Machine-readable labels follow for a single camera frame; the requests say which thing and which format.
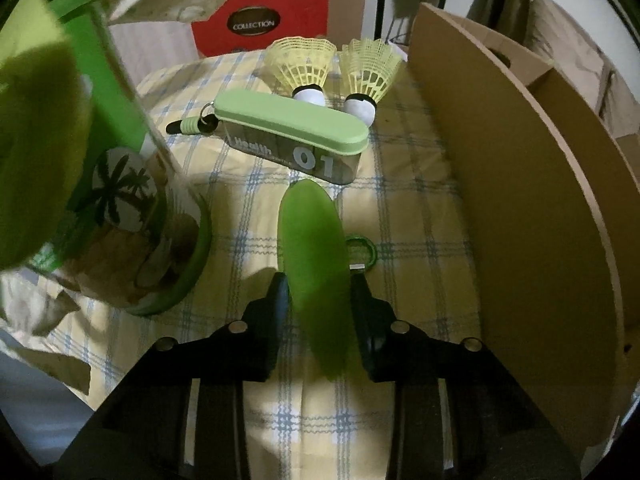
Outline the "green lid snack canister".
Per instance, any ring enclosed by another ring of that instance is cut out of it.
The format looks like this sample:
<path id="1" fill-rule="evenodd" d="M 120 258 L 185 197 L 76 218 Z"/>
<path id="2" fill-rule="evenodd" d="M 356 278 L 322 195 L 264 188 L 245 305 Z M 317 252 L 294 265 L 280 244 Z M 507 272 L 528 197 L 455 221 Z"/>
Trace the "green lid snack canister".
<path id="1" fill-rule="evenodd" d="M 209 241 L 102 0 L 1 0 L 2 269 L 151 315 L 190 292 Z"/>

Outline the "green grey Health 01 case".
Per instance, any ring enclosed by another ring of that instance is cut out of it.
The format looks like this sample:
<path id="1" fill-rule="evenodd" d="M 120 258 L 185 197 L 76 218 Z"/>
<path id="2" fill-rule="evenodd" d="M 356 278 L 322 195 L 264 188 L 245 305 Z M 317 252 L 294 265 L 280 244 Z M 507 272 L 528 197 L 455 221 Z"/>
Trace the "green grey Health 01 case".
<path id="1" fill-rule="evenodd" d="M 246 154 L 338 185 L 352 183 L 369 128 L 340 110 L 235 88 L 213 102 L 224 140 Z"/>

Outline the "brown cardboard box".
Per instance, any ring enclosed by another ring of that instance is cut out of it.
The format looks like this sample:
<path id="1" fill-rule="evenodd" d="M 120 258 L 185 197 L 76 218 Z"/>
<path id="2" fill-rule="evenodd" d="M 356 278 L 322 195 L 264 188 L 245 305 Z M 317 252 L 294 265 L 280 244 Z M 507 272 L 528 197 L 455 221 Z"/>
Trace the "brown cardboard box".
<path id="1" fill-rule="evenodd" d="M 446 144 L 482 334 L 583 467 L 639 381 L 639 185 L 600 118 L 537 55 L 420 6 L 409 67 Z"/>

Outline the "red Collection gift bag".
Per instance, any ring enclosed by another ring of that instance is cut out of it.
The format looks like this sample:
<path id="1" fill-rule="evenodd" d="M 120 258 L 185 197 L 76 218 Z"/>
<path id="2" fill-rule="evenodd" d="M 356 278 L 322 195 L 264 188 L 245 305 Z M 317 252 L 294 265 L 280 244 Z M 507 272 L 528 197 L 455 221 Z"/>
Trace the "red Collection gift bag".
<path id="1" fill-rule="evenodd" d="M 228 0 L 191 28 L 198 52 L 216 56 L 265 49 L 284 37 L 324 37 L 328 21 L 329 0 Z"/>

